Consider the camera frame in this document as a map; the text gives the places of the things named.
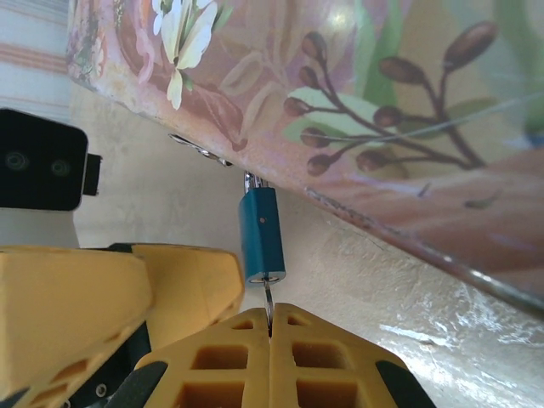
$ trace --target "painted flower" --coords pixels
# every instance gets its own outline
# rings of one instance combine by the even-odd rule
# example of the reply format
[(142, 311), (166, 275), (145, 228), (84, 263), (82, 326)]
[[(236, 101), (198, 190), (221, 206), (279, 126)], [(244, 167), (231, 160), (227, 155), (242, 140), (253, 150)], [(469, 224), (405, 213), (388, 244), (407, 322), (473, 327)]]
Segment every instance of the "painted flower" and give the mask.
[(173, 0), (172, 8), (164, 14), (161, 22), (165, 54), (174, 65), (167, 98), (176, 110), (181, 106), (184, 86), (182, 71), (200, 64), (212, 39), (213, 22), (218, 13), (218, 5), (212, 0), (196, 0), (195, 6), (202, 9), (198, 17), (191, 0)]
[[(212, 0), (196, 0), (195, 6), (198, 9), (204, 9)], [(164, 15), (172, 8), (172, 0), (151, 0), (151, 6), (156, 13), (155, 20), (153, 21), (153, 34), (156, 36), (161, 32), (162, 19)]]

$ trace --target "striped fabric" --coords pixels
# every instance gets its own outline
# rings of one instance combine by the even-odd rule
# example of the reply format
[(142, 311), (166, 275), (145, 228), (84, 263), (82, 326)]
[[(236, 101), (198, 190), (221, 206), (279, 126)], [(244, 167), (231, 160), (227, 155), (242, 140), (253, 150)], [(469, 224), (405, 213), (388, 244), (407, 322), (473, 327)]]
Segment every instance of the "striped fabric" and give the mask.
[(68, 0), (0, 0), (0, 107), (70, 121)]

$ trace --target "brown berry branch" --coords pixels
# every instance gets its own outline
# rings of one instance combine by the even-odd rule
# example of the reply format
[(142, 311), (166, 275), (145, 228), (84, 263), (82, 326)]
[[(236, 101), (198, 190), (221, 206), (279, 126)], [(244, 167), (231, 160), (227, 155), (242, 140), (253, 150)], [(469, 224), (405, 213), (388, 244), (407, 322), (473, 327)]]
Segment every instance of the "brown berry branch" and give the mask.
[[(331, 76), (327, 69), (327, 50), (323, 37), (318, 32), (310, 32), (302, 43), (305, 54), (318, 63), (323, 71), (325, 86), (322, 86), (316, 72), (309, 66), (301, 68), (299, 77), (301, 81), (312, 89), (320, 90), (335, 108), (320, 108), (310, 106), (306, 102), (288, 98), (285, 101), (284, 109), (291, 116), (303, 116), (311, 112), (326, 112), (347, 115), (360, 125), (377, 133), (377, 135), (355, 135), (332, 137), (317, 128), (307, 128), (301, 135), (305, 145), (315, 148), (327, 147), (332, 141), (351, 141), (352, 143), (339, 150), (334, 155), (317, 155), (309, 161), (309, 173), (321, 175), (329, 166), (336, 162), (345, 152), (369, 142), (390, 143), (413, 150), (420, 156), (408, 156), (401, 158), (387, 158), (383, 153), (376, 150), (363, 151), (357, 156), (357, 165), (361, 169), (371, 171), (392, 163), (401, 162), (437, 162), (456, 165), (463, 170), (471, 170), (485, 165), (484, 161), (472, 150), (460, 135), (445, 109), (445, 94), (447, 81), (451, 73), (459, 70), (478, 58), (494, 41), (497, 35), (497, 27), (490, 22), (482, 22), (464, 31), (446, 50), (443, 61), (443, 75), (440, 79), (439, 92), (436, 93), (425, 71), (418, 65), (407, 59), (389, 57), (382, 59), (379, 65), (380, 72), (389, 79), (423, 87), (433, 106), (434, 117), (421, 115), (409, 115), (403, 113), (394, 106), (382, 106), (379, 108), (372, 122), (367, 121), (356, 112), (346, 106), (339, 98), (337, 91), (332, 84)], [(462, 154), (465, 160), (455, 156), (438, 152), (423, 144), (418, 144), (409, 139), (402, 138), (402, 134), (393, 133), (388, 128), (399, 126), (402, 122), (420, 122), (430, 126), (447, 125), (441, 129), (446, 133), (452, 144)]]
[(378, 133), (378, 135), (377, 136), (374, 136), (374, 135), (346, 136), (345, 138), (343, 138), (343, 140), (354, 140), (358, 143), (357, 145), (362, 145), (364, 143), (368, 143), (371, 141), (379, 142), (380, 139), (386, 139), (388, 143), (400, 145), (402, 147), (405, 147), (406, 149), (415, 150), (426, 156), (430, 156), (431, 158), (435, 159), (436, 162), (450, 163), (450, 164), (457, 165), (460, 168), (467, 169), (467, 164), (464, 161), (454, 156), (449, 156), (443, 153), (439, 153), (438, 151), (428, 148), (427, 146), (424, 146), (422, 144), (411, 142), (406, 139), (399, 139), (399, 136), (401, 135), (398, 135), (397, 133), (391, 133), (385, 128), (383, 128), (383, 126), (380, 126), (379, 124), (376, 124), (376, 123), (369, 122), (363, 117), (359, 116), (354, 111), (352, 111), (351, 109), (349, 109), (340, 100), (340, 98), (337, 95), (336, 89), (332, 85), (332, 80), (326, 66), (327, 64), (326, 44), (325, 44), (325, 40), (319, 33), (310, 32), (308, 35), (306, 35), (306, 37), (303, 40), (303, 51), (310, 58), (313, 58), (318, 62), (318, 65), (320, 66), (324, 74), (326, 88), (323, 88), (321, 86), (318, 80), (317, 74), (309, 66), (305, 66), (301, 68), (299, 72), (299, 77), (301, 81), (305, 85), (309, 86), (310, 88), (319, 89), (329, 99), (329, 101), (331, 101), (331, 103), (336, 106), (336, 109), (313, 107), (300, 99), (291, 97), (291, 98), (287, 98), (284, 103), (284, 109), (288, 115), (302, 116), (314, 111), (325, 111), (328, 113), (345, 114), (350, 116), (353, 120), (358, 122), (360, 125)]

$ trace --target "yellow plastic part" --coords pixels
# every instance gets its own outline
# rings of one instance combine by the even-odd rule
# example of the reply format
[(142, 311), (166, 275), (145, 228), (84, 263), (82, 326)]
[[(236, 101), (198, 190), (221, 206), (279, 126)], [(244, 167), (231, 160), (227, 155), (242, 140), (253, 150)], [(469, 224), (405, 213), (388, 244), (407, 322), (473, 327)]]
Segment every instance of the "yellow plastic part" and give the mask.
[(376, 368), (407, 369), (374, 343), (293, 306), (275, 306), (269, 408), (396, 408)]
[(58, 408), (138, 328), (145, 263), (117, 252), (0, 247), (0, 400)]
[(264, 309), (251, 309), (159, 351), (168, 368), (146, 408), (266, 408), (269, 334)]
[(145, 408), (396, 408), (376, 368), (396, 355), (291, 304), (252, 309), (146, 355), (167, 370)]
[(155, 296), (147, 316), (152, 349), (160, 349), (238, 313), (244, 283), (236, 255), (175, 245), (132, 245), (148, 265)]

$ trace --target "glossy pink surface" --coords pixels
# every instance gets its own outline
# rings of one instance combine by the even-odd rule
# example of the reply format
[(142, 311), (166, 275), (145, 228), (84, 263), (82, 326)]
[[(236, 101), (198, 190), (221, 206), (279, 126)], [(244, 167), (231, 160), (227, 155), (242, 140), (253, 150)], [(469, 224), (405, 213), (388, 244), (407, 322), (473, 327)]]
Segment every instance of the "glossy pink surface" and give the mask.
[(70, 74), (474, 285), (544, 309), (544, 6), (184, 1), (79, 0)]

